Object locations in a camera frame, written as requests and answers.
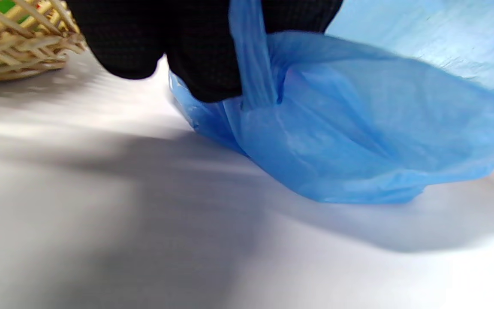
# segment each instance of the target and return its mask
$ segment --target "black glove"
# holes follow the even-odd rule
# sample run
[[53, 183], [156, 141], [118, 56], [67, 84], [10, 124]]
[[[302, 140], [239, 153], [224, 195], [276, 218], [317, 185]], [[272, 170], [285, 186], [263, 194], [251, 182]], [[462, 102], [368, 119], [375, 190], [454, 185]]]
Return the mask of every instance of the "black glove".
[[[323, 33], [343, 0], [262, 0], [267, 33]], [[67, 0], [92, 52], [108, 72], [151, 76], [167, 55], [170, 69], [202, 102], [241, 95], [229, 32], [229, 0]]]

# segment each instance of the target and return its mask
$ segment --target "woven basket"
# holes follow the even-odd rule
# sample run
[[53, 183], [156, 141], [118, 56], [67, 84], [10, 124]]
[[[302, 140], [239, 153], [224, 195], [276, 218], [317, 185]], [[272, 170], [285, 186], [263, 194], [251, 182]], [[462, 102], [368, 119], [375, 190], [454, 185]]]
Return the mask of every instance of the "woven basket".
[[61, 0], [0, 0], [0, 81], [61, 69], [66, 51], [86, 49], [66, 3]]

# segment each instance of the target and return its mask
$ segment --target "plastic bag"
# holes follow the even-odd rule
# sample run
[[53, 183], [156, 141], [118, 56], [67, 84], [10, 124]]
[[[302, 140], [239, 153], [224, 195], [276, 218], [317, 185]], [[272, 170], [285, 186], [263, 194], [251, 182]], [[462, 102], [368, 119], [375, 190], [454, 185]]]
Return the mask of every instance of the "plastic bag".
[[267, 36], [259, 0], [232, 0], [243, 96], [192, 98], [198, 133], [320, 202], [404, 203], [494, 169], [494, 91], [383, 49], [314, 33]]

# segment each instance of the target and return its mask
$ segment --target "white surface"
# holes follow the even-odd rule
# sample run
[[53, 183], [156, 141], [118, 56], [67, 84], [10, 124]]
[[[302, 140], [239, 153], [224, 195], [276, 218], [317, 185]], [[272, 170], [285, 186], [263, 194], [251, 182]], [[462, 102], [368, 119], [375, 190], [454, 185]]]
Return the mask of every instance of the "white surface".
[[0, 309], [494, 308], [494, 178], [306, 201], [191, 133], [163, 65], [0, 84]]

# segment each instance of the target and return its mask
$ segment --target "plastic bag handle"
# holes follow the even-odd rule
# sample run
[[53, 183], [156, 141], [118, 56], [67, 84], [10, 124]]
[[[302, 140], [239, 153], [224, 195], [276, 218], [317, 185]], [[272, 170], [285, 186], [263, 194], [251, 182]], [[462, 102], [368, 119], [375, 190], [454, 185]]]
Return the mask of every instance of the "plastic bag handle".
[[230, 32], [235, 44], [243, 90], [243, 107], [255, 109], [277, 102], [270, 68], [261, 0], [230, 0]]

